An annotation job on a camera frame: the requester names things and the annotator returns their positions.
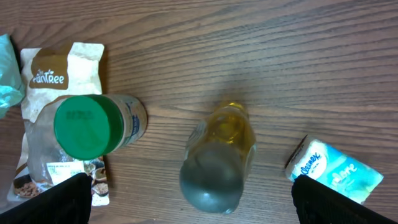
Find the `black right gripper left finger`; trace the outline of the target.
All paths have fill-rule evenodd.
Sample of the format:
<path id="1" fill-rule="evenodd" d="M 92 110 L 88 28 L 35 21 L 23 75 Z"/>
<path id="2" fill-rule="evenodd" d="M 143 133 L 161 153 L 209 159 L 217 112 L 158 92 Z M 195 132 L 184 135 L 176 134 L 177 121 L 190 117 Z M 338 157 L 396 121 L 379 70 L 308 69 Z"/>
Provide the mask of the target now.
<path id="1" fill-rule="evenodd" d="M 79 173 L 1 214 L 1 224 L 83 224 L 91 213 L 92 178 Z"/>

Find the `yellow oil bottle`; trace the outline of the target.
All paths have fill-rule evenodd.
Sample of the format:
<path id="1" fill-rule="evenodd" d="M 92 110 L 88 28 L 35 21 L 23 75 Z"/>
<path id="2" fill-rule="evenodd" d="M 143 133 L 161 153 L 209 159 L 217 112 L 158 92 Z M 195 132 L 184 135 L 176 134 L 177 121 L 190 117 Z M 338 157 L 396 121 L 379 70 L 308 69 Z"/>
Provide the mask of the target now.
<path id="1" fill-rule="evenodd" d="M 247 109 L 237 102 L 221 104 L 187 141 L 179 175 L 183 196 L 200 211 L 233 213 L 256 151 Z"/>

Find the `teal tissue pack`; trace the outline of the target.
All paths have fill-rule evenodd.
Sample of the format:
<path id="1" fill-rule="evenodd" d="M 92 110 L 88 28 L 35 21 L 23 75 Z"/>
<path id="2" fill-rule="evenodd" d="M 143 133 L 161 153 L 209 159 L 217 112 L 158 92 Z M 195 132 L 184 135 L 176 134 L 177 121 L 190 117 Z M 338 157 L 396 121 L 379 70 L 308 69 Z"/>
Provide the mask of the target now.
<path id="1" fill-rule="evenodd" d="M 286 165 L 285 175 L 291 181 L 306 175 L 360 204 L 384 178 L 372 167 L 312 136 L 302 139 Z"/>

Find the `green lid jar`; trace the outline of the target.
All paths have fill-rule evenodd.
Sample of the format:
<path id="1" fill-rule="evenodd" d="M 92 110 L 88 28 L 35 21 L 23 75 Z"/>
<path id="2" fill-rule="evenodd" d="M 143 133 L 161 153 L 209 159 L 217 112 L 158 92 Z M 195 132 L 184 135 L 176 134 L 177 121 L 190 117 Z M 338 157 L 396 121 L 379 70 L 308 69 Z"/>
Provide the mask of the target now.
<path id="1" fill-rule="evenodd" d="M 57 108 L 53 122 L 62 149 L 84 161 L 137 141 L 146 127 L 146 109 L 129 95 L 71 96 Z"/>

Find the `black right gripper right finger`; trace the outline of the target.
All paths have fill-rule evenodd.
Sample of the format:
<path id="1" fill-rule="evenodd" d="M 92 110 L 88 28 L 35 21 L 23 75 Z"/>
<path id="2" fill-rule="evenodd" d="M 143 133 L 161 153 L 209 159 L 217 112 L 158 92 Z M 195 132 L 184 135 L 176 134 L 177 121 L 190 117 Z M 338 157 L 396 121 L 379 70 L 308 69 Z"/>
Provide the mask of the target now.
<path id="1" fill-rule="evenodd" d="M 294 180 L 292 198 L 300 224 L 397 224 L 306 175 Z"/>

